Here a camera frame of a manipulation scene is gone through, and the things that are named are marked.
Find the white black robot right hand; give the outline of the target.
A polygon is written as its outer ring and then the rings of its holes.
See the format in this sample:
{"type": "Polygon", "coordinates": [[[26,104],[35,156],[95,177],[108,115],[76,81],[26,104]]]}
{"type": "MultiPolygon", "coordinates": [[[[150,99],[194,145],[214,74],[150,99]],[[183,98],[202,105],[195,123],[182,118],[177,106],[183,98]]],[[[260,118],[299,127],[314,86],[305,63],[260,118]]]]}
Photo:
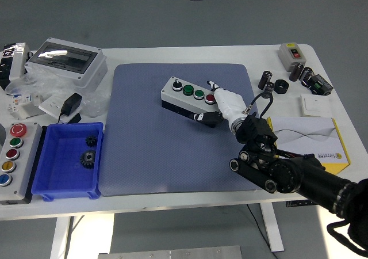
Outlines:
{"type": "Polygon", "coordinates": [[[190,118],[210,127],[220,124],[225,119],[228,121],[229,129],[235,133],[247,115],[244,113],[247,106],[242,96],[219,87],[219,85],[213,81],[207,81],[207,83],[214,92],[218,111],[194,113],[190,115],[190,118]]]}

